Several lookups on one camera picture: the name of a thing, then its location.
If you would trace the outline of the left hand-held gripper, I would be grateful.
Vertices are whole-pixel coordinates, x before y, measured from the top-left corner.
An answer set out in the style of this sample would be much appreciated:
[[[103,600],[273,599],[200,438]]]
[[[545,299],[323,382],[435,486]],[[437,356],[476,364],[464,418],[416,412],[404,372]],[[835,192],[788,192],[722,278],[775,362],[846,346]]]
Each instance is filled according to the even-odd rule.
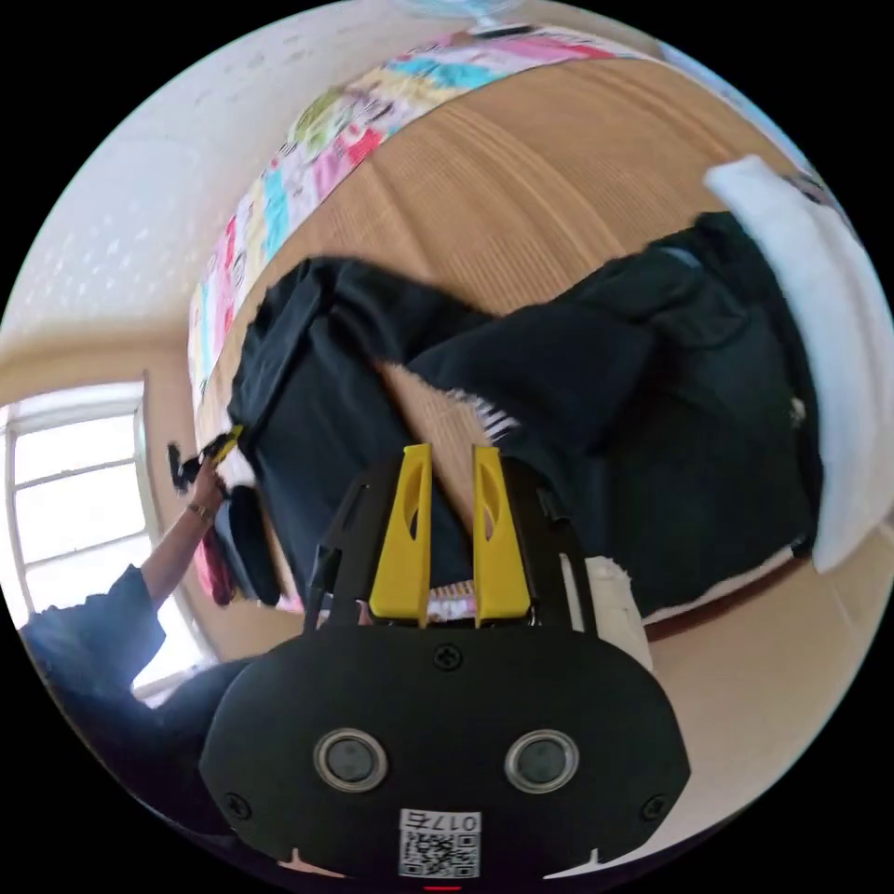
[[[238,446],[244,426],[234,425],[228,431],[218,435],[195,455],[183,455],[180,445],[170,442],[167,445],[169,475],[172,486],[178,495],[186,495],[196,482],[202,467],[211,463],[211,467],[221,464]]]

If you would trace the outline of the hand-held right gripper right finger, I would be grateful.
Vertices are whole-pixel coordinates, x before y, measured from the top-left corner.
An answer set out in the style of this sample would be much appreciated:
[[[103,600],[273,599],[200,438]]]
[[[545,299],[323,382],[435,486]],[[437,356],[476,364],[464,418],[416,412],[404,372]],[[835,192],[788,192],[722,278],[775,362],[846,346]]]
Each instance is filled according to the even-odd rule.
[[[498,450],[473,449],[475,625],[523,622],[531,596]]]

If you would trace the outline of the person's left hand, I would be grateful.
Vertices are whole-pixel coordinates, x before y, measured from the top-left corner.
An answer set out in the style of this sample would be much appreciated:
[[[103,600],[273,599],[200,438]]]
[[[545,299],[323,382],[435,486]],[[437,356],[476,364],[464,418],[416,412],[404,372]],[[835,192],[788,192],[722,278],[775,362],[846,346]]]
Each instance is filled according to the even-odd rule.
[[[196,474],[188,508],[204,523],[211,525],[226,496],[226,487],[217,472],[217,464],[213,459],[207,458]]]

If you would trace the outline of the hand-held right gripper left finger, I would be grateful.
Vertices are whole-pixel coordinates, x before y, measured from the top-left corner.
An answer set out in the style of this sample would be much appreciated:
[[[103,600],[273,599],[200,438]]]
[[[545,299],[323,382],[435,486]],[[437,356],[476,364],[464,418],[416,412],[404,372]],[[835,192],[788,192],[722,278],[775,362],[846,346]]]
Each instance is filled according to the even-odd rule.
[[[432,496],[431,447],[406,447],[369,598],[370,611],[380,621],[427,625]]]

